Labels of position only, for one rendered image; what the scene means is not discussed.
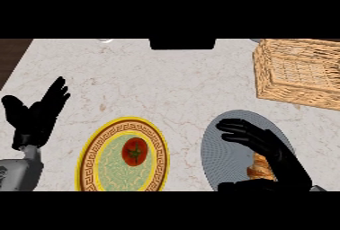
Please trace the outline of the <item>red tomato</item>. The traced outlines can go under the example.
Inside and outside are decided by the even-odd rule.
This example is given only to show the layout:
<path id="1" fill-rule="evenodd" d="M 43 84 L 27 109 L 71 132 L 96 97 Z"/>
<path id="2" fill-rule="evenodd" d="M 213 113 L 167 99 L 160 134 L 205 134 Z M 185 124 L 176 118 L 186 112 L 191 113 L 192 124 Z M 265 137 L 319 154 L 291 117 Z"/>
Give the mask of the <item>red tomato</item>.
<path id="1" fill-rule="evenodd" d="M 146 141 L 140 137 L 130 138 L 123 147 L 123 159 L 129 166 L 139 166 L 149 152 Z"/>

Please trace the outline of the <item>grey oval placemat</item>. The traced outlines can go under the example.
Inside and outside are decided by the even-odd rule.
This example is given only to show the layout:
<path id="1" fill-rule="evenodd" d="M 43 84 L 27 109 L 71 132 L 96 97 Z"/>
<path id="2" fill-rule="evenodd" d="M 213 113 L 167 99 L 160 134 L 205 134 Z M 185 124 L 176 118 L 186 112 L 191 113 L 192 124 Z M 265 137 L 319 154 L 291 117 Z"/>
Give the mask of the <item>grey oval placemat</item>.
<path id="1" fill-rule="evenodd" d="M 262 129 L 269 129 L 290 150 L 294 150 L 281 129 L 260 114 L 245 110 L 222 113 L 207 126 L 201 144 L 202 171 L 213 190 L 217 190 L 222 182 L 250 180 L 247 167 L 253 164 L 254 155 L 247 146 L 222 139 L 223 132 L 216 128 L 222 119 L 244 119 Z"/>

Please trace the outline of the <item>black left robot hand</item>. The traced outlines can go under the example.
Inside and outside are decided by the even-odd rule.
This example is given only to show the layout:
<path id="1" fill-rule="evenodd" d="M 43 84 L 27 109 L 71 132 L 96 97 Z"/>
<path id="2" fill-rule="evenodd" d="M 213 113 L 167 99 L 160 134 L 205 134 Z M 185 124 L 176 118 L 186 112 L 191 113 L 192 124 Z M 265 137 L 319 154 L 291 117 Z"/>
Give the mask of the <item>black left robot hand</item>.
<path id="1" fill-rule="evenodd" d="M 1 98 L 6 121 L 15 128 L 12 143 L 15 150 L 21 150 L 25 146 L 41 147 L 46 144 L 69 97 L 68 86 L 61 76 L 50 85 L 43 99 L 31 107 L 27 107 L 13 95 Z"/>

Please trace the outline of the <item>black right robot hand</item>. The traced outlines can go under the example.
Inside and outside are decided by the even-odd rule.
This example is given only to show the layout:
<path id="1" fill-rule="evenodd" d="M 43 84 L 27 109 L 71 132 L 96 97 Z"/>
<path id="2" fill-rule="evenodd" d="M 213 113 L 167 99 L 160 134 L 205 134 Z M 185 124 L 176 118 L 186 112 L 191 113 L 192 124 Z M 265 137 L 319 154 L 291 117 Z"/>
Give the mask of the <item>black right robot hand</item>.
<path id="1" fill-rule="evenodd" d="M 244 119 L 222 119 L 216 128 L 223 131 L 222 139 L 250 147 L 266 157 L 276 181 L 254 179 L 223 182 L 219 191 L 229 192 L 309 192 L 312 180 L 293 151 L 269 129 L 262 129 Z"/>

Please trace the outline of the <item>golden croissant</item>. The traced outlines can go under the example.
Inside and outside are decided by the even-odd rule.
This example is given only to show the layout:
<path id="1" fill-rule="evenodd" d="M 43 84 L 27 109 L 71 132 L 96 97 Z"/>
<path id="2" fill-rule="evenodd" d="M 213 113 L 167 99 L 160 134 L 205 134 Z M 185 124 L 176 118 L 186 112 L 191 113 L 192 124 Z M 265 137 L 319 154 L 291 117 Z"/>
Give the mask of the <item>golden croissant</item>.
<path id="1" fill-rule="evenodd" d="M 270 166 L 267 164 L 267 159 L 259 153 L 253 154 L 253 164 L 247 167 L 247 175 L 251 180 L 266 179 L 276 181 L 273 171 L 270 170 Z"/>

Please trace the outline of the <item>black appliance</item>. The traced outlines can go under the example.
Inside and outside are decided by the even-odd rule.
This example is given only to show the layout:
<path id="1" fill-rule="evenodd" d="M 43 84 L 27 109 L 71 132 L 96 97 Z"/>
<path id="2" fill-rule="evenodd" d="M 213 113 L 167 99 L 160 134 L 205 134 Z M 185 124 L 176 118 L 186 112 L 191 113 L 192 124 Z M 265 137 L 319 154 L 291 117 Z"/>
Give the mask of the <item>black appliance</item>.
<path id="1" fill-rule="evenodd" d="M 154 50 L 213 49 L 214 45 L 214 39 L 151 39 L 151 48 Z"/>

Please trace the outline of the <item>wicker basket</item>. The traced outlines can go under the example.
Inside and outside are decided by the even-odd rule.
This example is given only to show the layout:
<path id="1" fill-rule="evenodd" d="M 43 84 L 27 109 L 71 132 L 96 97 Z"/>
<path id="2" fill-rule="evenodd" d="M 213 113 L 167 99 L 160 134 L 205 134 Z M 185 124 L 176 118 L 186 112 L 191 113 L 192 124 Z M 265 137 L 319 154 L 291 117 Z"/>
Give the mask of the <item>wicker basket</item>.
<path id="1" fill-rule="evenodd" d="M 253 61 L 259 99 L 340 111 L 340 42 L 262 39 Z"/>

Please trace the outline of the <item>yellow patterned plate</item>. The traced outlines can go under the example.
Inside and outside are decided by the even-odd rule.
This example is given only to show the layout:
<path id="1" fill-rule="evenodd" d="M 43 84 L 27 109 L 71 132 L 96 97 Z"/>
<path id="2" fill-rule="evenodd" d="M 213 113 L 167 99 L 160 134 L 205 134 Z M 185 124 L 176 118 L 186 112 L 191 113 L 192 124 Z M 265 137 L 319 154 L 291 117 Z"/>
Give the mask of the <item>yellow patterned plate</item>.
<path id="1" fill-rule="evenodd" d="M 170 169 L 164 135 L 139 117 L 108 122 L 89 138 L 75 167 L 78 191 L 160 191 Z"/>

